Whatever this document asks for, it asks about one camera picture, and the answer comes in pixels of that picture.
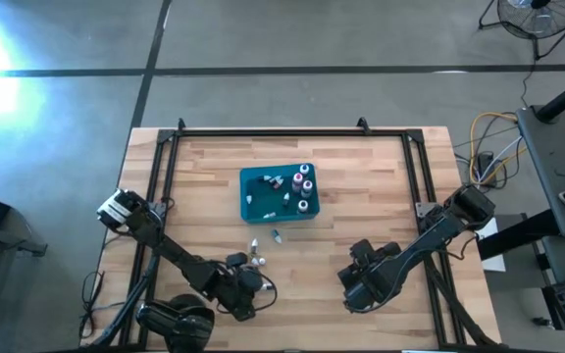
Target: butcher block tabletop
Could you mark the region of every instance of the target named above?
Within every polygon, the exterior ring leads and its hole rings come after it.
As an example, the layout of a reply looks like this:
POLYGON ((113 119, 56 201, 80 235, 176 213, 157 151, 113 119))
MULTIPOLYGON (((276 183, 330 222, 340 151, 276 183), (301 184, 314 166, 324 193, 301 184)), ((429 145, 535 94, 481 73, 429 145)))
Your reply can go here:
MULTIPOLYGON (((443 201, 461 181, 446 127, 416 127, 424 132, 437 200, 443 201)), ((120 188, 145 195, 158 128, 132 131, 120 188)), ((164 148, 156 195, 160 198, 169 159, 164 148)), ((426 199, 422 172, 412 144, 416 175, 426 199)), ((246 252, 252 239, 267 259, 261 268, 279 289, 276 304, 254 319, 237 322, 216 314, 208 350, 385 350, 437 348, 429 292, 422 266, 411 271, 402 292, 370 314, 350 314, 343 307, 343 286, 337 272, 351 264, 349 248, 367 238, 375 248, 395 241, 404 248, 418 232, 404 162, 402 140, 383 136, 223 136, 181 137, 172 184, 175 206, 168 212, 165 233, 194 255, 224 260, 246 252), (309 221, 249 225, 241 219, 239 171, 249 167, 297 163, 315 165, 321 211, 309 221), (277 229, 278 244, 271 236, 277 229)), ((106 197, 112 192, 107 190, 106 197)), ((472 234, 456 237, 449 246, 458 252, 472 234)), ((108 232, 106 241, 115 237, 108 232)), ((126 236, 102 252, 99 272, 103 287, 95 306, 122 302, 128 293, 136 242, 126 236)), ((146 250, 147 264, 149 249, 146 250)), ((500 341, 481 258, 471 244, 464 261, 450 259, 457 296, 475 322, 500 341)), ((162 259, 156 281, 157 299, 192 292, 180 270, 162 259)), ((273 292, 258 292, 255 306, 269 303, 273 292)), ((215 310, 216 302, 206 302, 215 310)), ((119 307, 96 311, 96 338, 119 307)), ((442 301, 448 337, 452 336, 448 308, 442 301)), ((139 326, 132 325, 131 342, 139 326)), ((155 333, 147 349, 165 350, 155 333)))

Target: black metal frame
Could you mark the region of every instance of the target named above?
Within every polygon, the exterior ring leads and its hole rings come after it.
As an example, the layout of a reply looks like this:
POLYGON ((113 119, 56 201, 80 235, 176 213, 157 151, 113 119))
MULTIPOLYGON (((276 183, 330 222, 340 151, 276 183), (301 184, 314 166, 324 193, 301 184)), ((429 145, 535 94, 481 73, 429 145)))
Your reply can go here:
POLYGON ((535 61, 538 61, 539 59, 544 58, 545 56, 550 54, 557 47, 557 45, 559 45, 559 43, 561 43, 561 41, 564 40, 564 38, 565 38, 565 28, 562 29, 563 34, 555 41, 555 43, 553 43, 553 45, 548 49, 548 51, 546 51, 544 54, 540 54, 539 53, 539 39, 536 36, 523 31, 520 27, 518 27, 518 26, 516 26, 512 23, 509 23, 507 21, 499 21, 499 22, 495 22, 495 23, 491 23, 491 24, 484 24, 483 23, 483 17, 486 16, 486 14, 489 11, 489 8, 491 8, 491 5, 493 5, 494 1, 498 1, 498 0, 489 0, 488 6, 486 7, 486 9, 483 11, 481 16, 479 17, 479 29, 492 28, 492 27, 496 27, 496 26, 499 26, 499 25, 503 25, 503 26, 508 25, 508 26, 524 33, 524 35, 527 37, 526 39, 531 40, 531 43, 534 47, 534 59, 535 59, 535 61))
MULTIPOLYGON (((407 168, 407 174, 409 179, 409 187, 411 191, 412 198, 412 209, 414 210, 414 217, 416 217, 416 225, 420 229, 421 219, 417 217, 415 212, 415 203, 421 202, 420 190, 418 188, 418 181, 416 178, 416 170, 413 161, 413 154, 411 144, 415 143, 420 158, 421 170, 424 179, 424 185, 426 188, 426 193, 428 195, 429 202, 436 201, 436 195, 433 185, 433 179, 431 176, 431 168, 429 165, 429 159, 427 156, 424 135, 420 129, 370 129, 367 121, 364 118, 359 119, 357 123, 359 128, 283 128, 283 129, 242 129, 242 128, 230 128, 230 129, 185 129, 184 122, 180 119, 178 129, 161 129, 158 132, 156 140, 156 149, 154 151, 154 159, 152 163, 152 170, 150 173, 150 179, 148 183, 148 190, 146 199, 148 202, 153 202, 154 194, 157 187, 158 174, 161 167, 161 158, 163 155, 164 145, 171 141, 172 147, 170 152, 170 158, 168 162, 167 173, 165 177, 165 185, 163 187, 163 195, 161 197, 161 203, 165 205, 166 210, 169 209, 170 201, 172 203, 174 200, 171 199, 171 189, 172 189, 172 178, 175 169, 176 160, 178 159, 178 145, 181 137, 210 137, 210 136, 390 136, 398 137, 402 141, 402 148, 404 153, 405 165, 407 168)), ((163 215, 163 218, 167 218, 167 212, 163 215)), ((128 289, 128 294, 131 292, 132 288, 138 281, 142 273, 142 264, 144 257, 144 246, 140 244, 137 245, 134 260, 132 264, 132 271, 130 276, 130 286, 128 289)), ((452 272, 450 269, 450 263, 445 256, 445 254, 440 254, 439 264, 441 267, 441 272, 443 273, 443 280, 446 282, 451 291, 454 292, 455 285, 454 279, 452 277, 452 272)), ((435 331, 437 337, 437 345, 442 348, 444 345, 448 344, 446 339, 446 332, 444 327, 443 317, 441 315, 441 304, 439 302, 439 296, 437 295, 437 288, 435 284, 429 279, 429 271, 435 269, 436 265, 431 256, 429 255, 425 259, 425 271, 427 275, 427 284, 429 290, 429 298, 431 301, 432 314, 434 318, 435 331)), ((150 280, 149 286, 147 287, 145 299, 152 299, 154 297, 154 290, 156 287, 156 274, 158 269, 154 270, 154 275, 150 280)), ((455 313, 452 309, 450 310, 451 321, 454 327, 456 344, 464 345, 466 344, 465 334, 463 327, 455 313)), ((125 350, 145 350, 147 347, 147 337, 148 330, 146 328, 140 328, 138 339, 136 343, 129 343, 130 331, 132 325, 132 315, 128 315, 119 337, 119 345, 117 347, 123 348, 125 350)))

